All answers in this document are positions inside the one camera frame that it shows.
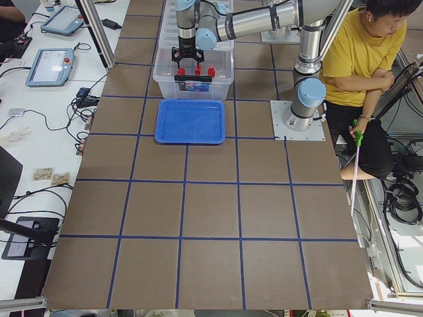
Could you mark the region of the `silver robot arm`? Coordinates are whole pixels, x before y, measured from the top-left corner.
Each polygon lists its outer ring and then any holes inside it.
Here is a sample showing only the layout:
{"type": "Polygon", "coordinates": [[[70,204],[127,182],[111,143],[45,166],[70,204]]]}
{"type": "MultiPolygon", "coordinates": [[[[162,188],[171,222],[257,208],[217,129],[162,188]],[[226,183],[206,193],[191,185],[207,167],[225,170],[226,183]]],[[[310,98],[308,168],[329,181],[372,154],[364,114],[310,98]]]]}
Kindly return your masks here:
{"type": "Polygon", "coordinates": [[[322,60],[349,7],[349,1],[274,1],[265,7],[226,13],[212,1],[177,1],[178,47],[172,49],[171,59],[175,63],[193,59],[201,64],[204,53],[219,42],[300,27],[300,51],[293,69],[295,97],[282,121],[288,129],[302,132],[311,127],[325,99],[326,88],[319,78],[322,60]]]}

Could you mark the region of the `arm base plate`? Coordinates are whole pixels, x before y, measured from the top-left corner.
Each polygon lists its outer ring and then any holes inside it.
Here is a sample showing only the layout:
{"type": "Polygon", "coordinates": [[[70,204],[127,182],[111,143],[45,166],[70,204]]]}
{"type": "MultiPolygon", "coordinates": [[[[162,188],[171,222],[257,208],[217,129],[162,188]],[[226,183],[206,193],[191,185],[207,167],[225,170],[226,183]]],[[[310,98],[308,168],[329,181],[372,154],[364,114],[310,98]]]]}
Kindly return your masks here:
{"type": "Polygon", "coordinates": [[[271,100],[270,109],[274,139],[280,141],[325,141],[319,111],[310,118],[297,118],[291,112],[290,100],[271,100]]]}
{"type": "Polygon", "coordinates": [[[260,33],[262,43],[298,45],[300,36],[298,30],[265,31],[260,33]]]}

